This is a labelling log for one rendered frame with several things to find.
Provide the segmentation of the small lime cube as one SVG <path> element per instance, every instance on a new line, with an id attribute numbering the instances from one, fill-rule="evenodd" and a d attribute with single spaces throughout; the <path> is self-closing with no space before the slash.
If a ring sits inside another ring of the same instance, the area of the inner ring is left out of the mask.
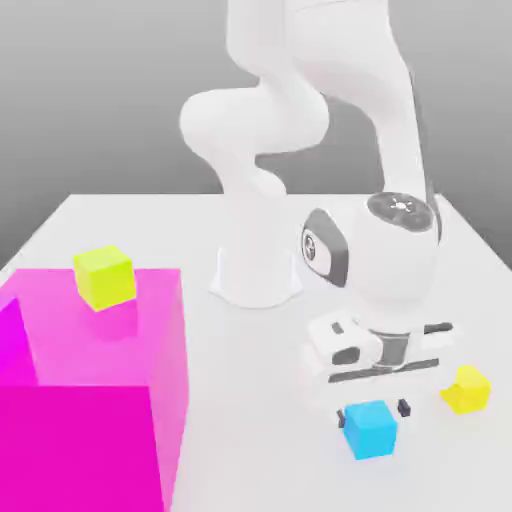
<path id="1" fill-rule="evenodd" d="M 74 256 L 73 268 L 78 293 L 95 312 L 136 298 L 132 260 L 114 245 Z"/>

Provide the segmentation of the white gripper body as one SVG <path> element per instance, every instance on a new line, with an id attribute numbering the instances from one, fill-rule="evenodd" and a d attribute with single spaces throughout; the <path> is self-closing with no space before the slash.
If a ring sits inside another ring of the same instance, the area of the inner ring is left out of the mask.
<path id="1" fill-rule="evenodd" d="M 457 366 L 453 334 L 426 335 L 417 352 L 396 369 L 329 366 L 313 345 L 305 345 L 305 372 L 310 386 L 327 400 L 410 398 L 448 384 Z"/>

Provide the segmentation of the large pink box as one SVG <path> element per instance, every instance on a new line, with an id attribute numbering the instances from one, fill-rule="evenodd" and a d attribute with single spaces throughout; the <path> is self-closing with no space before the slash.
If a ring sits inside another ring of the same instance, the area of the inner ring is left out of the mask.
<path id="1" fill-rule="evenodd" d="M 95 312 L 69 269 L 21 269 L 0 286 L 18 300 L 40 384 L 144 387 L 149 393 L 163 512 L 170 512 L 189 386 L 181 276 L 139 269 L 137 296 Z"/>

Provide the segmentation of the large magenta box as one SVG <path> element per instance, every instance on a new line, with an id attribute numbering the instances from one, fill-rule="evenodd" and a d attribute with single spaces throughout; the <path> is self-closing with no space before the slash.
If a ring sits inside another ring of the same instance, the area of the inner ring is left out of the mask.
<path id="1" fill-rule="evenodd" d="M 16 299 L 0 303 L 0 512 L 163 512 L 147 389 L 40 384 Z"/>

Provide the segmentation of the small yellow cube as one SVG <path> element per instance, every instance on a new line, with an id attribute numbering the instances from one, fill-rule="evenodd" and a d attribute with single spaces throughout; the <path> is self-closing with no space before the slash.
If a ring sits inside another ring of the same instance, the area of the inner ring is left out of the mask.
<path id="1" fill-rule="evenodd" d="M 441 398 L 458 415 L 483 410 L 491 392 L 490 381 L 474 366 L 457 369 L 454 383 L 440 391 Z"/>

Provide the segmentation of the small blue cube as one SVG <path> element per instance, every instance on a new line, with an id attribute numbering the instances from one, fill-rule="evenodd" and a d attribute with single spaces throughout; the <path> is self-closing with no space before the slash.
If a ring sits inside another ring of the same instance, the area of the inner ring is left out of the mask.
<path id="1" fill-rule="evenodd" d="M 398 423 L 384 401 L 348 405 L 344 415 L 344 435 L 356 460 L 394 453 Z"/>

